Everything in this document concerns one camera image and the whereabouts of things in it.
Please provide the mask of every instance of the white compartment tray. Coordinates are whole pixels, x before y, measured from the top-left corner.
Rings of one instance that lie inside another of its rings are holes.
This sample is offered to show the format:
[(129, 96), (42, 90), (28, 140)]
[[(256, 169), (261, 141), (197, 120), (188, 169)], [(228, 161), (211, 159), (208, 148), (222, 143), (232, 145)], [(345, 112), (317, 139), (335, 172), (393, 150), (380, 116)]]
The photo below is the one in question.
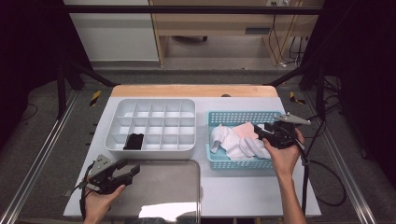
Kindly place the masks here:
[[(117, 105), (105, 147), (119, 159), (189, 159), (195, 146), (195, 102), (190, 99), (124, 99)], [(132, 133), (142, 147), (123, 149)]]

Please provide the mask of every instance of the human hand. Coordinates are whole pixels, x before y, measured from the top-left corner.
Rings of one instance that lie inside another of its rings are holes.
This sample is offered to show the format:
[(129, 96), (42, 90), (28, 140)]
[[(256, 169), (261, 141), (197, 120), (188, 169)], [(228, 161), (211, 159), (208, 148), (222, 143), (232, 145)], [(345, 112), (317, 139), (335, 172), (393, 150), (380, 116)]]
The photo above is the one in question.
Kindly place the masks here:
[[(295, 132), (297, 133), (298, 140), (303, 144), (303, 134), (298, 129), (295, 129)], [(272, 164), (276, 171), (277, 178), (279, 180), (285, 178), (291, 179), (295, 164), (300, 157), (300, 151), (297, 146), (293, 145), (284, 149), (277, 149), (271, 146), (267, 139), (264, 138), (262, 141), (264, 142), (264, 147), (271, 155)]]
[(103, 195), (85, 188), (86, 217), (84, 224), (100, 223), (110, 209), (111, 204), (122, 194), (125, 187), (125, 185), (121, 185), (113, 193)]

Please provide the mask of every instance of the blue plastic basket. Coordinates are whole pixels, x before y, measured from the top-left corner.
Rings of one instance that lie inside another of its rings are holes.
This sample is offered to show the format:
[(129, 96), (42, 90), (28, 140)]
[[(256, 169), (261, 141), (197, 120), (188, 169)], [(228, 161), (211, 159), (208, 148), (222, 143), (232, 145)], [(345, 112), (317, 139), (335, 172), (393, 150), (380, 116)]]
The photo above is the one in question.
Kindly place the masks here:
[[(264, 124), (264, 122), (273, 123), (275, 116), (281, 115), (280, 112), (274, 111), (210, 111), (207, 113), (207, 126), (209, 128), (209, 143), (212, 130), (220, 124), (226, 127), (235, 127), (246, 122), (252, 124)], [(271, 160), (258, 159), (254, 160), (237, 160), (232, 161), (227, 157), (225, 149), (219, 147), (216, 153), (210, 151), (209, 143), (206, 144), (206, 156), (210, 161), (210, 168), (212, 170), (246, 170), (246, 169), (272, 169)]]

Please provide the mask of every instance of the white wall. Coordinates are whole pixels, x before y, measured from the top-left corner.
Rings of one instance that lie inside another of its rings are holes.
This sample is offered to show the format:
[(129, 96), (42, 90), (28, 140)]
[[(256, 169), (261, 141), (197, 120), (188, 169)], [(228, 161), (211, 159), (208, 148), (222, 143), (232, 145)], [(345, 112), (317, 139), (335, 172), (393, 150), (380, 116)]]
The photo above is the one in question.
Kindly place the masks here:
[[(148, 0), (64, 0), (66, 5), (147, 6)], [(92, 62), (159, 61), (149, 14), (71, 13)]]

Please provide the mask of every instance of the gray carpet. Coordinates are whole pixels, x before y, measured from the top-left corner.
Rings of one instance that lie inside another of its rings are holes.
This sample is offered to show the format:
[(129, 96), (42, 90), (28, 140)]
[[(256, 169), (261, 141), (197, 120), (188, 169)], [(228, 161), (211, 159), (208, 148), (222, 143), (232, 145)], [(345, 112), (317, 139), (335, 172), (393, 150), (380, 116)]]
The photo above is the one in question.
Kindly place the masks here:
[[(120, 71), (115, 74), (112, 71), (104, 71), (101, 74), (122, 84), (258, 84), (269, 82), (282, 75), (274, 72), (272, 75), (263, 76), (262, 72), (259, 71), (244, 70), (190, 71), (187, 74), (186, 71), (167, 71), (166, 74), (163, 72)], [(26, 200), (19, 215), (20, 219), (44, 218), (80, 221), (80, 219), (62, 216), (68, 201), (63, 194), (66, 189), (74, 187), (81, 165), (85, 160), (89, 143), (92, 140), (95, 124), (99, 121), (106, 106), (106, 100), (111, 93), (110, 88), (98, 85), (89, 78), (86, 80), (87, 86), (80, 93), (77, 104), (64, 126), (58, 142)], [(102, 94), (96, 106), (89, 106), (92, 95), (97, 90), (102, 90)], [(313, 116), (308, 105), (291, 102), (289, 93), (282, 87), (278, 90), (287, 112), (305, 119)], [(295, 93), (297, 99), (304, 99), (302, 92), (295, 91)], [(35, 155), (43, 145), (51, 126), (55, 122), (58, 108), (56, 83), (50, 83), (34, 90), (29, 97), (29, 102), (37, 106), (37, 112), (30, 119), (20, 123), (5, 148), (0, 152), (0, 188), (3, 192), (8, 192), (0, 195), (1, 213), (4, 212), (13, 195), (17, 192), (19, 185), (29, 171), (30, 165), (34, 162)], [(336, 99), (332, 99), (329, 105), (334, 103), (336, 103)], [(25, 118), (34, 113), (32, 107), (29, 106), (26, 110)], [(383, 176), (375, 161), (365, 160), (361, 157), (359, 145), (353, 132), (347, 126), (345, 118), (337, 110), (328, 114), (327, 121), (327, 128), (332, 133), (337, 146), (342, 149), (343, 158), (359, 183), (377, 222), (396, 223), (396, 214), (392, 212), (392, 208), (396, 207), (395, 189)], [(318, 128), (315, 122), (313, 124), (300, 128), (306, 137), (306, 146), (312, 141), (310, 137), (314, 136)], [(313, 145), (310, 159), (334, 167), (329, 156), (328, 146), (324, 143), (322, 135)], [(310, 180), (317, 196), (329, 203), (339, 202), (342, 198), (342, 189), (337, 180), (320, 166), (311, 164), (310, 168)], [(345, 203), (337, 207), (328, 206), (324, 203), (319, 203), (319, 206), (322, 216), (310, 218), (309, 220), (312, 223), (360, 223), (355, 208), (348, 198)]]

